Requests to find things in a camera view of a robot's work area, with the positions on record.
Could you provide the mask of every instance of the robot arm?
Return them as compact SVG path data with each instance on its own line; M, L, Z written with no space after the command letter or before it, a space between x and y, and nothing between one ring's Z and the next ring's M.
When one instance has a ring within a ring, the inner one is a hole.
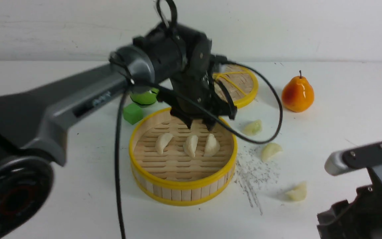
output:
M161 23L114 51L109 64L0 96L0 237L30 219L47 199L53 183L50 163L66 163L68 129L131 86L140 93L170 78L173 90L194 105L166 92L158 100L170 104L171 114L188 127L193 119L203 119L209 130L215 125L196 104L212 115L235 118L232 101L222 101L214 91L217 58L211 55L211 41L178 25L176 8L171 12L169 26Z

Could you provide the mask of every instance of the white tabletop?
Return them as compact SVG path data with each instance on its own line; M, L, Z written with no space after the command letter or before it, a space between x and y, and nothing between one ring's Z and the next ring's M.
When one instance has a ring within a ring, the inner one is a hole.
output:
M0 62L0 94L40 86L104 62ZM267 164L262 146L238 140L239 165L230 185L211 201L191 206L161 204L145 195L132 179L128 143L133 125L121 132L121 193L129 239L318 239L317 213L356 195L370 183L365 170L339 177L324 163L332 151L382 140L382 63L264 62L249 63L281 92L302 70L315 91L313 106L303 113L285 111L275 142L284 152ZM113 169L118 100L72 127L68 163L54 165L55 184L42 209L8 239L115 239L120 237ZM157 104L145 114L166 107ZM264 83L255 101L238 110L230 124L240 128L261 119L269 137L278 107ZM308 197L288 202L283 193L308 182Z

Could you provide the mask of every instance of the black wire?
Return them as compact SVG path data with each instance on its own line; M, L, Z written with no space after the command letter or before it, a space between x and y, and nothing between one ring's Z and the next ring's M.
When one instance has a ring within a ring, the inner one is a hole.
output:
M225 95L226 101L228 102L229 109L231 110L231 112L236 110L235 105L234 105L234 101L232 100L231 95L228 92L228 89L225 87L225 85L220 80L216 80L215 82L218 84L218 86L222 90L223 94Z
M266 144L268 142L271 142L272 140L274 140L278 134L279 134L279 131L281 130L281 126L282 126L282 114L283 114L283 110L282 110L282 104L281 104L281 100L279 99L279 96L278 94L276 93L275 89L273 88L273 86L269 83L269 81L262 75L260 74L257 70L251 68L251 67L248 67L248 66L245 66L245 65L242 65L242 64L239 64L239 63L236 63L236 62L232 62L232 61L224 61L224 62L220 62L221 64L230 64L230 65L238 65L238 66L241 66L241 67L245 67L251 71L253 71L254 73L256 73L258 76L260 76L264 82L269 86L269 88L271 89L272 93L274 94L277 102L278 102L278 107L279 107L279 122L278 122L278 126L276 128L276 131L274 133L274 135L272 135L269 139L267 140L264 140L264 141L256 141L256 140L253 140L253 139L250 139L250 138L247 138L246 136L240 134L239 132L235 131L234 129L232 129L231 127L229 127L228 125L226 125L223 121L221 121L218 116L212 114L210 111L204 109L202 106L200 106L200 104L194 102L193 100L191 100L190 98L188 97L185 97L181 94L178 94L177 92L173 91L173 90L170 90L168 88L165 88L163 86L159 86L158 84L154 84L154 83L150 83L150 82L140 82L139 84L141 85L145 85L145 86L150 86L150 87L153 87L153 88L157 88L159 89L160 91L164 92L164 93L168 93L168 94L171 94L173 95L174 97L179 97L183 100L185 100L186 102L190 103L191 105L193 105L194 107L200 109L203 113L205 113L207 116L213 118L218 124L220 124L222 127L224 127L226 130L228 130L229 132L233 133L234 135L236 135L238 138L244 140L244 141L247 141L247 142L250 142L250 143L253 143L253 144Z
M120 148L120 129L122 127L122 110L125 105L126 98L128 97L130 86L126 88L126 91L122 95L122 99L119 103L119 108L117 111L117 122L116 122L116 136L115 136L115 145L114 145L114 178L116 181L116 202L117 202L117 215L119 217L120 233L122 239L126 239L125 234L125 224L123 222L122 214L122 201L120 197L120 162L119 162L119 148Z

